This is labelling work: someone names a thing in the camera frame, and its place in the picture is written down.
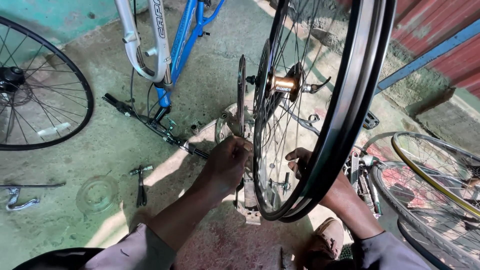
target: green painted wall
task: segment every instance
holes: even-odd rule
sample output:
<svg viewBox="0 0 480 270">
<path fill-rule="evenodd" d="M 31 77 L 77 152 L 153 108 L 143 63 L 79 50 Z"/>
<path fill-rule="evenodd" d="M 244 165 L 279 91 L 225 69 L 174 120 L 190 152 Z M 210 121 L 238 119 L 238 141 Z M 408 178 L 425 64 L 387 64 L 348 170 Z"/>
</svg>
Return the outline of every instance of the green painted wall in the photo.
<svg viewBox="0 0 480 270">
<path fill-rule="evenodd" d="M 147 5 L 147 0 L 137 0 L 138 9 Z M 0 16 L 55 45 L 72 41 L 118 18 L 114 0 L 0 0 Z"/>
</svg>

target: bicycle frame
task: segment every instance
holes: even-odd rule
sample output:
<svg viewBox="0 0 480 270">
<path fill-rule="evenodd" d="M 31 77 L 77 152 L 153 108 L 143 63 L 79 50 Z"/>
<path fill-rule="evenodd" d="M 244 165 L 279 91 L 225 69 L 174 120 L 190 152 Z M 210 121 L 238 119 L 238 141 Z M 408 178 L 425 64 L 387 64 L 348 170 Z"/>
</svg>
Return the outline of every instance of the bicycle frame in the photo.
<svg viewBox="0 0 480 270">
<path fill-rule="evenodd" d="M 147 50 L 145 55 L 156 57 L 155 70 L 152 71 L 143 62 L 139 47 L 141 43 L 140 37 L 129 0 L 115 0 L 120 20 L 123 24 L 124 38 L 122 40 L 125 43 L 128 59 L 141 76 L 155 83 L 160 107 L 168 108 L 170 106 L 171 88 L 176 84 L 195 41 L 198 37 L 203 36 L 203 27 L 215 18 L 224 1 L 220 1 L 210 17 L 204 17 L 204 0 L 187 0 L 170 52 L 167 29 L 165 27 L 163 0 L 149 0 L 148 5 L 155 46 Z M 188 36 L 193 14 L 195 14 L 196 25 L 190 36 Z"/>
</svg>

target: concrete floor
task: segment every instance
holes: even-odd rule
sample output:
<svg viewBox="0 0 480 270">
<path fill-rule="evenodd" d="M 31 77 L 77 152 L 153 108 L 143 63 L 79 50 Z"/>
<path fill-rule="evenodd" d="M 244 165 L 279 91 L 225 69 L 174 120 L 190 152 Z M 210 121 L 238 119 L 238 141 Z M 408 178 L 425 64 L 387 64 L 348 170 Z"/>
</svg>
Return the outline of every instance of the concrete floor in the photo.
<svg viewBox="0 0 480 270">
<path fill-rule="evenodd" d="M 170 41 L 174 25 L 181 17 L 182 3 L 166 1 L 167 27 Z M 247 74 L 255 74 L 261 50 L 270 31 L 274 10 L 263 0 L 225 2 L 217 18 L 205 31 L 211 36 L 198 39 L 172 95 L 174 110 L 170 117 L 178 127 L 176 134 L 191 137 L 191 124 L 205 124 L 218 118 L 221 111 L 236 102 L 237 71 L 240 55 L 247 58 Z M 149 33 L 146 16 L 139 16 L 139 30 Z M 177 199 L 194 181 L 204 165 L 197 156 L 163 142 L 140 122 L 129 119 L 102 101 L 105 93 L 119 100 L 129 100 L 131 66 L 125 57 L 121 25 L 113 22 L 92 31 L 67 45 L 65 53 L 82 70 L 95 96 L 94 115 L 88 126 L 68 141 L 45 149 L 2 153 L 1 174 L 5 181 L 41 184 L 49 180 L 66 182 L 57 189 L 22 190 L 20 201 L 41 198 L 38 206 L 17 212 L 0 210 L 0 247 L 3 254 L 0 269 L 11 269 L 21 262 L 54 249 L 68 247 L 107 247 L 128 232 L 128 224 L 136 211 L 137 178 L 128 171 L 139 164 L 153 164 L 147 172 L 150 213 L 159 212 Z M 151 42 L 143 35 L 144 42 Z M 336 79 L 339 57 L 328 54 L 318 62 L 311 78 L 323 81 Z M 135 76 L 134 97 L 140 112 L 146 108 L 149 83 Z M 325 89 L 318 93 L 309 108 L 320 116 L 325 114 L 329 96 Z M 404 113 L 378 95 L 372 105 L 381 124 L 371 131 L 363 130 L 358 145 L 370 145 L 369 151 L 385 159 L 395 159 L 389 148 L 389 132 L 420 128 Z M 214 145 L 214 129 L 191 138 L 200 149 Z M 88 179 L 109 175 L 119 184 L 119 198 L 110 209 L 99 214 L 84 215 L 75 204 L 78 189 Z M 0 202 L 7 193 L 1 191 Z M 399 236 L 396 215 L 384 206 L 382 226 Z M 244 218 L 233 208 L 231 198 L 210 211 L 195 234 L 178 254 L 178 269 L 279 269 L 279 251 L 291 258 L 299 256 L 312 231 L 327 217 L 328 209 L 318 206 L 298 222 L 284 224 L 263 221 L 261 226 L 244 224 Z"/>
</svg>

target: person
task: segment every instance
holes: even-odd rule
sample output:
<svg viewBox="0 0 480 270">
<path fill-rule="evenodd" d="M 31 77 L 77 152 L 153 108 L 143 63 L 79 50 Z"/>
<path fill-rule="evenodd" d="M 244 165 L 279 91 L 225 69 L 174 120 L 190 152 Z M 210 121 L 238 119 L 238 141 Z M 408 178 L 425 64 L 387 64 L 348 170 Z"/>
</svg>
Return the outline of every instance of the person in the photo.
<svg viewBox="0 0 480 270">
<path fill-rule="evenodd" d="M 301 164 L 306 164 L 311 155 L 303 148 L 295 149 L 286 156 L 288 166 L 299 176 L 303 170 Z M 200 175 L 182 197 L 147 223 L 138 224 L 117 244 L 106 249 L 51 251 L 15 269 L 169 269 L 196 225 L 239 185 L 252 156 L 250 142 L 230 136 L 214 147 Z M 354 235 L 354 259 L 335 260 L 343 246 L 343 227 L 336 219 L 328 218 L 314 232 L 313 244 L 305 254 L 305 268 L 429 269 L 421 258 L 380 226 L 343 173 L 320 204 L 331 209 Z"/>
</svg>

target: red metal wall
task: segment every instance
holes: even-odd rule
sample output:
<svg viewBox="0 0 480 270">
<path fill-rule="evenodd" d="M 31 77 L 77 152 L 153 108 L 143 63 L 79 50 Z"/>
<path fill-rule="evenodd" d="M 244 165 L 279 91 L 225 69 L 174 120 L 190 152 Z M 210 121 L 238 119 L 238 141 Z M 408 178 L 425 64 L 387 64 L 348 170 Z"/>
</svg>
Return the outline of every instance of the red metal wall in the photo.
<svg viewBox="0 0 480 270">
<path fill-rule="evenodd" d="M 392 41 L 417 57 L 479 18 L 480 0 L 398 0 Z M 428 66 L 480 98 L 480 34 Z"/>
</svg>

